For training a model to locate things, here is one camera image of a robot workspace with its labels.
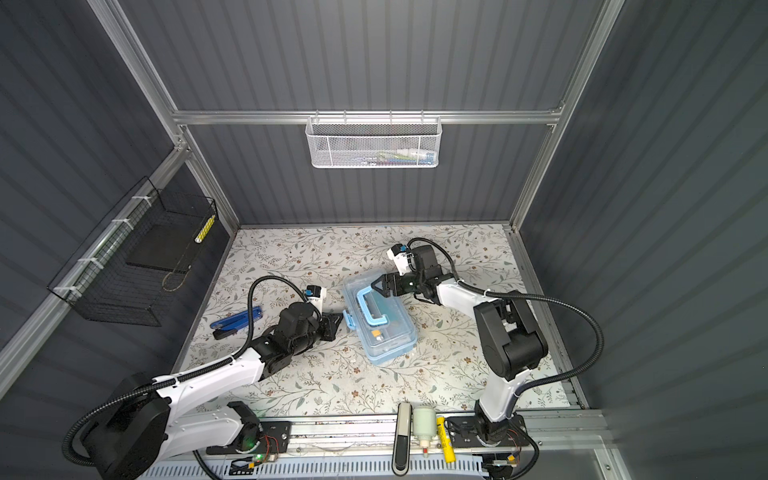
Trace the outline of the blue plastic tool box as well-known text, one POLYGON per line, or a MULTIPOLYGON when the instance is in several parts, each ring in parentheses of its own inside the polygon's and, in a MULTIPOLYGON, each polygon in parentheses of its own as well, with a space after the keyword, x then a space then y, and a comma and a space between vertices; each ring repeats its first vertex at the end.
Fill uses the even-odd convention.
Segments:
POLYGON ((384 298, 371 289, 370 284, 382 274, 383 269, 368 270, 348 278, 342 287, 344 319, 357 332, 366 357, 375 366, 409 353, 418 341, 416 326, 401 298, 384 298), (384 340, 376 341, 373 330, 381 330, 384 340))

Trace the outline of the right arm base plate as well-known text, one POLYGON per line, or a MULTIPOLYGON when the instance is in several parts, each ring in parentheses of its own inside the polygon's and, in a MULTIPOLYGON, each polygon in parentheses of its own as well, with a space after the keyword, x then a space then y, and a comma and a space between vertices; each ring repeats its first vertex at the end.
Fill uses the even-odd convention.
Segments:
POLYGON ((477 416, 450 416, 445 418, 446 430, 456 448, 495 448, 513 450, 527 447, 523 418, 514 415, 499 422, 485 422, 477 416))

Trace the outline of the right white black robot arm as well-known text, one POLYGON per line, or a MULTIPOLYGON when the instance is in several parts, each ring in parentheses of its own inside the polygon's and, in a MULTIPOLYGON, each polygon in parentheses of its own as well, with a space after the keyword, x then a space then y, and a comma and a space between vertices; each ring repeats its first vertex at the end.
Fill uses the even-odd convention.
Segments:
POLYGON ((455 273, 443 271, 434 249, 431 244, 390 247, 387 257, 397 271, 381 275, 371 287, 384 297, 420 295, 475 321, 491 374, 475 404, 474 430, 481 442, 495 444, 505 435, 523 385, 548 354, 548 344, 525 299, 472 290, 455 273))

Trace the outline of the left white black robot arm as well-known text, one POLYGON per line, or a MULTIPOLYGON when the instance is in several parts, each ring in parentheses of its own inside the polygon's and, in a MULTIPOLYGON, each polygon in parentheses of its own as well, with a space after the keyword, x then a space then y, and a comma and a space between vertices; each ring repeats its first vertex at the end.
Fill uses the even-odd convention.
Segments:
POLYGON ((158 461, 209 447, 256 457, 275 454, 276 440, 244 402, 209 413, 198 407, 278 373, 318 342, 334 340, 344 318, 295 302, 281 311, 276 325, 220 360, 155 379, 129 377, 71 428, 65 456, 94 467, 104 479, 136 479, 158 461))

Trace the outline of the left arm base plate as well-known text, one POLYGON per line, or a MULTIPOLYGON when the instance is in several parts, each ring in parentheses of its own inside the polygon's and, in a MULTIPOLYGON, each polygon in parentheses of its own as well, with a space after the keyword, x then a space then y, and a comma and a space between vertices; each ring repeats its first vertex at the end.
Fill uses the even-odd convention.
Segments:
POLYGON ((292 423, 288 421, 261 422, 258 427, 246 425, 235 439, 225 446, 207 447, 207 455, 279 455, 287 452, 292 423))

